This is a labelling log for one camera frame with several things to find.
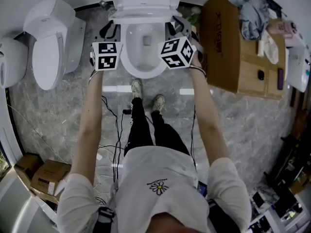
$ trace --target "sleeve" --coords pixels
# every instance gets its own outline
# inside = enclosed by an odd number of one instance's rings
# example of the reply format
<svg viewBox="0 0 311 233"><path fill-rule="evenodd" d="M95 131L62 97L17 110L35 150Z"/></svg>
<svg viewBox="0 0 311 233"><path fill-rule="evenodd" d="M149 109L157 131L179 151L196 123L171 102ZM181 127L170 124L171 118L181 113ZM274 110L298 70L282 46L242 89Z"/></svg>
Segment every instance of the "sleeve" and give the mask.
<svg viewBox="0 0 311 233"><path fill-rule="evenodd" d="M81 174L70 174L56 213L59 232L92 232L98 219L98 209L90 181Z"/></svg>
<svg viewBox="0 0 311 233"><path fill-rule="evenodd" d="M213 199L246 232L251 221L251 204L244 182L229 158L214 161L208 173L208 198Z"/></svg>

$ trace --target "black pants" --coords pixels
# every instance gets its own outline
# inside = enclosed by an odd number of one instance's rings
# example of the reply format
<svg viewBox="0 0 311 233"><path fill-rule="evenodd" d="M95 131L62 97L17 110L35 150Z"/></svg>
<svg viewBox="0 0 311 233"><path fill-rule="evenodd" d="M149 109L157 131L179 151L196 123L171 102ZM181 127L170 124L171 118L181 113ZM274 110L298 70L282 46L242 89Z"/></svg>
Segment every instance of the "black pants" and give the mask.
<svg viewBox="0 0 311 233"><path fill-rule="evenodd" d="M142 100L140 98L135 98L132 100L132 105L133 125L124 150L124 155L126 155L130 149L154 145L150 135L149 124L142 106ZM151 118L155 128L155 144L157 146L167 147L189 155L179 134L170 125L164 123L160 112L152 112Z"/></svg>

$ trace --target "person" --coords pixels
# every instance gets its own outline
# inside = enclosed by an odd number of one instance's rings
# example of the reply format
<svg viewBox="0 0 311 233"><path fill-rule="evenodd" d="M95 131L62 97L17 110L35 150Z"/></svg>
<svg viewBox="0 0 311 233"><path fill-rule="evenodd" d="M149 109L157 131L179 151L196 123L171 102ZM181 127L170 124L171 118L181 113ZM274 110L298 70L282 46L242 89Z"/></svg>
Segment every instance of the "person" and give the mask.
<svg viewBox="0 0 311 233"><path fill-rule="evenodd" d="M201 67L197 52L192 65ZM239 178L222 136L218 112L206 78L198 68L189 70L196 116L208 162L208 197L213 199L241 232L251 219L249 196ZM71 174L57 209L61 233L93 232L99 220L99 204L93 182L102 127L102 81L98 72L90 81L83 105L77 151ZM209 233L216 232L209 220L207 200L198 192L198 177L189 151L178 133L164 122L164 97L157 95L151 117L155 146L142 106L142 84L132 83L132 127L124 150L122 174L112 202L115 217L111 232ZM229 225L226 218L221 224ZM110 232L99 229L98 232Z"/></svg>

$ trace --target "pink object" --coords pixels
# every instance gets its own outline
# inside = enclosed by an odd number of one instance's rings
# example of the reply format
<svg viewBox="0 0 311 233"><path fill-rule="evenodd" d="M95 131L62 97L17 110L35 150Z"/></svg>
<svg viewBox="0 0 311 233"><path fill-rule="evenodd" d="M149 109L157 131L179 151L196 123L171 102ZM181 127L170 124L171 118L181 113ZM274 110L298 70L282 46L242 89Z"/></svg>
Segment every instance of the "pink object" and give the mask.
<svg viewBox="0 0 311 233"><path fill-rule="evenodd" d="M297 33L297 27L292 21L279 21L269 24L267 31L271 34L282 34L284 38L291 39Z"/></svg>

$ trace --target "toilet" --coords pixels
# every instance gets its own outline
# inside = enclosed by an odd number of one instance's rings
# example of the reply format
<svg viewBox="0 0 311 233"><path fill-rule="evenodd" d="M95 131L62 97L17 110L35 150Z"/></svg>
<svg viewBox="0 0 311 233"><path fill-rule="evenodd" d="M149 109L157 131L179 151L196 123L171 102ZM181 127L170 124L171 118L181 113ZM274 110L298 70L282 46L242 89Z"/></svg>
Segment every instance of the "toilet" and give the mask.
<svg viewBox="0 0 311 233"><path fill-rule="evenodd" d="M133 76L149 79L167 67L158 56L158 44L165 41L165 23L173 16L179 0L113 0L116 12L109 16L121 25L121 61Z"/></svg>
<svg viewBox="0 0 311 233"><path fill-rule="evenodd" d="M36 38L32 66L43 90L55 88L79 65L86 22L62 0L44 0L27 14L24 31Z"/></svg>

